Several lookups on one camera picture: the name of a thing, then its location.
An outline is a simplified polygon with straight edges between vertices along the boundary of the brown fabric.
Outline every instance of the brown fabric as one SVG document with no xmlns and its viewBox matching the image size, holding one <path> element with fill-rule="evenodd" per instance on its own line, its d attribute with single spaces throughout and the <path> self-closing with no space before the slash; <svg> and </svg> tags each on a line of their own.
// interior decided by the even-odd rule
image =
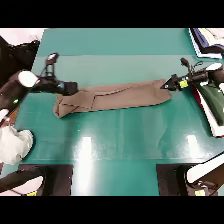
<svg viewBox="0 0 224 224">
<path fill-rule="evenodd" d="M 82 88 L 72 96 L 56 96 L 54 113 L 61 118 L 69 113 L 150 106 L 171 99 L 160 89 L 164 79 L 139 83 Z"/>
</svg>

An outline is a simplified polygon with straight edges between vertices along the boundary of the green table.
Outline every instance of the green table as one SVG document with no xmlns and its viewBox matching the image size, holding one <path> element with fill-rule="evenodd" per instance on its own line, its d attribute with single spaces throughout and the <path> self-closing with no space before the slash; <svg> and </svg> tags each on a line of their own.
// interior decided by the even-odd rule
<svg viewBox="0 0 224 224">
<path fill-rule="evenodd" d="M 57 77 L 80 87 L 168 79 L 186 74 L 181 57 L 198 61 L 184 28 L 49 29 L 34 73 L 41 72 L 53 52 L 60 54 Z M 159 195 L 157 163 L 203 162 L 224 145 L 223 139 L 212 137 L 190 90 L 172 95 L 157 106 L 58 119 L 53 114 L 55 95 L 30 94 L 16 128 L 31 130 L 36 144 L 23 162 L 74 164 L 72 195 Z M 16 168 L 5 165 L 2 176 Z"/>
</svg>

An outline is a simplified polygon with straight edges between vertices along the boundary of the table surface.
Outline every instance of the table surface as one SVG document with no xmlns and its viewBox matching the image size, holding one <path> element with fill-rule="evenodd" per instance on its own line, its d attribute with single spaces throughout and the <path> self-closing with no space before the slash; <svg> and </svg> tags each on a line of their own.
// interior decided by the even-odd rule
<svg viewBox="0 0 224 224">
<path fill-rule="evenodd" d="M 80 87 L 168 79 L 186 74 L 181 57 L 199 61 L 186 28 L 48 29 L 34 73 L 53 52 L 60 54 L 58 79 Z M 202 60 L 204 65 L 219 61 Z M 54 104 L 53 94 L 30 94 L 16 128 L 35 135 L 23 163 L 74 164 L 72 195 L 159 195 L 157 163 L 203 162 L 223 151 L 224 139 L 212 137 L 190 89 L 157 106 L 62 119 L 54 116 Z M 17 166 L 5 165 L 2 176 Z"/>
</svg>

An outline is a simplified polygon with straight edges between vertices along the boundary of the brown towel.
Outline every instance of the brown towel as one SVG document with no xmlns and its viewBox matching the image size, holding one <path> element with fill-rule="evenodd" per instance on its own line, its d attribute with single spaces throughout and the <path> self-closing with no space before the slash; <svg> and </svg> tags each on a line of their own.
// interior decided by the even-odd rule
<svg viewBox="0 0 224 224">
<path fill-rule="evenodd" d="M 54 113 L 69 113 L 150 106 L 171 99 L 168 90 L 160 89 L 164 79 L 147 82 L 82 88 L 72 96 L 56 96 Z"/>
</svg>

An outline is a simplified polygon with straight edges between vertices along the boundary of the yellow label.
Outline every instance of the yellow label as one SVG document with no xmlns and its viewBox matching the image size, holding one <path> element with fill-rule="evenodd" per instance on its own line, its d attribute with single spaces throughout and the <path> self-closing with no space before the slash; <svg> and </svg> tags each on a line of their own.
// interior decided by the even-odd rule
<svg viewBox="0 0 224 224">
<path fill-rule="evenodd" d="M 180 87 L 185 88 L 188 86 L 187 80 L 180 81 Z"/>
<path fill-rule="evenodd" d="M 196 196 L 205 196 L 205 191 L 204 190 L 195 191 L 195 195 Z"/>
<path fill-rule="evenodd" d="M 37 196 L 37 191 L 31 192 L 31 193 L 27 194 L 27 196 Z"/>
</svg>

